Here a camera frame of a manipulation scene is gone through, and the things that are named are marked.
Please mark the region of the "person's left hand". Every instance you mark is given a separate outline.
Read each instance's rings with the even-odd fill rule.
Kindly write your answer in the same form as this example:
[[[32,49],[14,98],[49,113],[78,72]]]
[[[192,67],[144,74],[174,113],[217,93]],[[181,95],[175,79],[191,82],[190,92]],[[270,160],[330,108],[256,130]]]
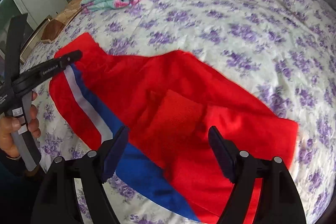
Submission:
[[[31,121],[27,126],[28,130],[32,133],[33,137],[39,138],[41,136],[41,130],[39,128],[38,110],[35,105],[30,107]],[[16,132],[21,127],[21,124],[17,118],[14,117],[2,117],[1,118],[1,150],[12,159],[19,158],[19,151],[15,145],[11,134]]]

